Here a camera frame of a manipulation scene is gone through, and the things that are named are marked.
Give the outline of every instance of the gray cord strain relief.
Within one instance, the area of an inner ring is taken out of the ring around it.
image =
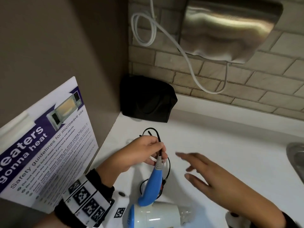
[[[155,165],[156,170],[162,170],[163,169],[163,164],[161,162],[161,156],[157,157],[156,165]]]

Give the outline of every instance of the black sleeve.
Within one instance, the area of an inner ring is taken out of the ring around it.
[[[104,198],[109,202],[109,200],[112,198],[114,187],[112,186],[109,188],[102,184],[100,176],[95,171],[95,169],[87,173],[86,177],[101,193],[101,195],[104,196]],[[66,226],[69,226],[71,228],[86,228],[86,226],[81,221],[79,221],[74,214],[72,214],[72,212],[64,203],[63,199],[61,199],[59,204],[55,207],[54,212],[56,217]]]
[[[286,226],[285,228],[300,228],[287,214],[282,212],[285,220],[286,220]],[[251,223],[250,228],[257,228],[253,223]]]

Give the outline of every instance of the person's left hand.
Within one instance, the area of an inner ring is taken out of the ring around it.
[[[157,158],[158,151],[162,149],[162,159],[168,158],[166,147],[163,142],[159,142],[157,137],[144,135],[136,138],[124,148],[113,154],[113,158],[121,164],[122,172],[127,171],[132,165],[145,162],[155,165],[155,161],[150,157]]]

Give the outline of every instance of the stainless steel panel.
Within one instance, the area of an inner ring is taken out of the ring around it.
[[[304,144],[291,143],[286,149],[287,157],[304,184]]]
[[[244,64],[283,11],[268,0],[188,0],[179,44],[186,53]]]

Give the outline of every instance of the microwave safety poster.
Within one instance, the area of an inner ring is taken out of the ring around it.
[[[50,213],[97,151],[75,77],[0,129],[0,197]]]

